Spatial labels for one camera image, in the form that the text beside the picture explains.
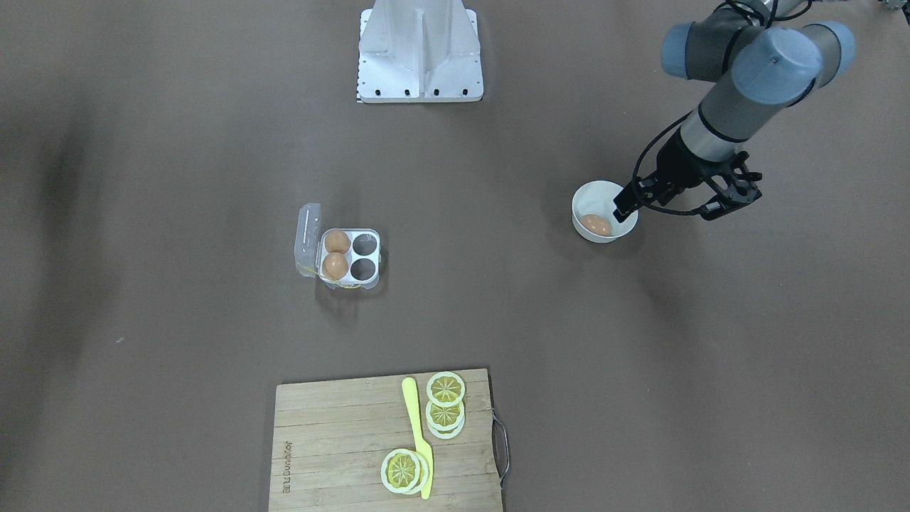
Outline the lemon slice single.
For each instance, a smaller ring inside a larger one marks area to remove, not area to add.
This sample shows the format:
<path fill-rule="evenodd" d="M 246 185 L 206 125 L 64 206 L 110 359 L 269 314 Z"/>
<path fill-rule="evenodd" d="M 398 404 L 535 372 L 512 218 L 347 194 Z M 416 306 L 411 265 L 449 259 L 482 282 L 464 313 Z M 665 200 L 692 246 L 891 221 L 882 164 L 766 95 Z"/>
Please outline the lemon slice single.
<path fill-rule="evenodd" d="M 423 492 L 430 477 L 429 462 L 410 449 L 394 449 L 380 467 L 381 483 L 393 494 L 415 495 Z"/>

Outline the white bowl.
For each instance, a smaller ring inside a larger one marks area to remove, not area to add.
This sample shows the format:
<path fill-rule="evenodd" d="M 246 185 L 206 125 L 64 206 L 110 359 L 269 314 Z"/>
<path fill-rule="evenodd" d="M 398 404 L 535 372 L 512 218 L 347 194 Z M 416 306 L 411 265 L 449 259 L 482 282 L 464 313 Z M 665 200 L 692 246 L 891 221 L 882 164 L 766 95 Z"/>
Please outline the white bowl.
<path fill-rule="evenodd" d="M 621 189 L 623 187 L 611 181 L 591 181 L 576 189 L 572 196 L 571 212 L 572 224 L 579 236 L 588 242 L 605 244 L 614 242 L 633 231 L 639 214 L 631 214 L 624 223 L 617 223 L 612 216 L 616 208 L 614 199 Z M 612 236 L 600 237 L 585 230 L 579 222 L 579 218 L 586 214 L 597 214 L 608 218 L 612 226 Z"/>

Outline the yellow plastic knife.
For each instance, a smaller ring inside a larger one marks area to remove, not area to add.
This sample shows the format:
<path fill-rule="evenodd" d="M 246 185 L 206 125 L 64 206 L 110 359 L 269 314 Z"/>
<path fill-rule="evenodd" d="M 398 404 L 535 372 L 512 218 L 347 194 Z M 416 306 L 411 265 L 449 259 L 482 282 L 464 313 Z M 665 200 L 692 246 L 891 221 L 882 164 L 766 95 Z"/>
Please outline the yellow plastic knife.
<path fill-rule="evenodd" d="M 420 498 L 429 500 L 432 493 L 432 484 L 434 482 L 434 454 L 432 447 L 423 435 L 422 412 L 419 407 L 419 393 L 416 380 L 412 376 L 406 376 L 401 381 L 401 393 L 405 402 L 407 418 L 409 418 L 410 428 L 412 428 L 412 437 L 416 452 L 424 458 L 427 463 L 427 480 L 420 489 Z"/>

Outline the brown egg from bowl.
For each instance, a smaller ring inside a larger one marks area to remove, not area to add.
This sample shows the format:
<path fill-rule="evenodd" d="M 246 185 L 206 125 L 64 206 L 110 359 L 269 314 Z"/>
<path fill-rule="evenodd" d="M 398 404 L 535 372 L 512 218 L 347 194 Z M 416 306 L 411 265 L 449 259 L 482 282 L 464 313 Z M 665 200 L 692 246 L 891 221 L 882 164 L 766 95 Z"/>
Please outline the brown egg from bowl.
<path fill-rule="evenodd" d="M 582 227 L 585 230 L 588 230 L 589 233 L 593 233 L 594 235 L 600 237 L 612 236 L 612 226 L 608 218 L 597 214 L 586 214 L 579 218 L 579 223 L 582 224 Z"/>

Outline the brown egg in box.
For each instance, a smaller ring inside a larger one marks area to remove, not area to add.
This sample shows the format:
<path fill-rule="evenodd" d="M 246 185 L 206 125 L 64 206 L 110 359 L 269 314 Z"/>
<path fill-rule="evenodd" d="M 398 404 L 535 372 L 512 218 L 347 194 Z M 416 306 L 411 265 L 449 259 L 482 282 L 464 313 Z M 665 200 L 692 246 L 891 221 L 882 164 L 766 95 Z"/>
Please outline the brown egg in box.
<path fill-rule="evenodd" d="M 323 259 L 321 269 L 325 278 L 340 281 L 348 274 L 350 263 L 344 253 L 330 252 Z"/>
<path fill-rule="evenodd" d="M 351 247 L 351 239 L 344 230 L 332 229 L 323 237 L 323 247 L 326 252 L 345 254 Z"/>

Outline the wooden cutting board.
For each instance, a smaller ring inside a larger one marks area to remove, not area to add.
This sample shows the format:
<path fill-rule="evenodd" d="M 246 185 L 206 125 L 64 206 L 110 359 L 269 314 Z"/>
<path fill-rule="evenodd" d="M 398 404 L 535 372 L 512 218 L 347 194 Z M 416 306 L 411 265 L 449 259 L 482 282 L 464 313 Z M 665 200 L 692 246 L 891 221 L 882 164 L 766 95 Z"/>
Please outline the wooden cutting board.
<path fill-rule="evenodd" d="M 508 453 L 492 406 L 490 373 L 458 370 L 466 385 L 464 430 L 423 431 L 434 454 L 429 498 L 383 485 L 383 459 L 415 447 L 403 375 L 310 383 L 275 390 L 270 511 L 503 511 Z"/>

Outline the white pedestal column base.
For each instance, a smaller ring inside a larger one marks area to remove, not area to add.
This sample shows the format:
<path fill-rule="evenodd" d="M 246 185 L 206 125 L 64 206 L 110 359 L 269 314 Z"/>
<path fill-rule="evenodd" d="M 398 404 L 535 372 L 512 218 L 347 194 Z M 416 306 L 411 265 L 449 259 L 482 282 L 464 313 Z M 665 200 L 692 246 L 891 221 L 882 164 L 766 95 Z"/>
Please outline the white pedestal column base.
<path fill-rule="evenodd" d="M 480 30 L 461 1 L 377 1 L 360 13 L 355 97 L 365 104 L 478 102 Z"/>

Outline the lemon slice stack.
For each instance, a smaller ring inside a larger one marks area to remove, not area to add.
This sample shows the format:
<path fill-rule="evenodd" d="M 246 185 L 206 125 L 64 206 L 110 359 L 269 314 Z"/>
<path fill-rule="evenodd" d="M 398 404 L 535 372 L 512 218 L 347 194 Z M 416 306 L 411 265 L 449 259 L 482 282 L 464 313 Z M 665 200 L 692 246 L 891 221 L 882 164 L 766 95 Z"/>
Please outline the lemon slice stack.
<path fill-rule="evenodd" d="M 441 406 L 430 401 L 425 408 L 424 418 L 430 434 L 439 439 L 452 439 L 464 428 L 466 421 L 464 402 L 458 401 L 454 405 Z"/>
<path fill-rule="evenodd" d="M 425 390 L 432 404 L 449 407 L 458 405 L 464 399 L 467 386 L 458 373 L 443 370 L 429 377 Z"/>

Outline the clear plastic egg box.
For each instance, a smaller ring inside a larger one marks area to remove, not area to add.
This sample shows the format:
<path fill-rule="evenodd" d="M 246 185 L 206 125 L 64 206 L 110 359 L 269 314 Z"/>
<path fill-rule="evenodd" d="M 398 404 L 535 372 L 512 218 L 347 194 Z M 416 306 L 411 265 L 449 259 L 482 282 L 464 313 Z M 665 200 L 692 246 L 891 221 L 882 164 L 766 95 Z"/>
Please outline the clear plastic egg box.
<path fill-rule="evenodd" d="M 302 277 L 329 289 L 372 289 L 380 281 L 382 240 L 373 229 L 324 229 L 321 204 L 299 208 L 294 263 Z"/>

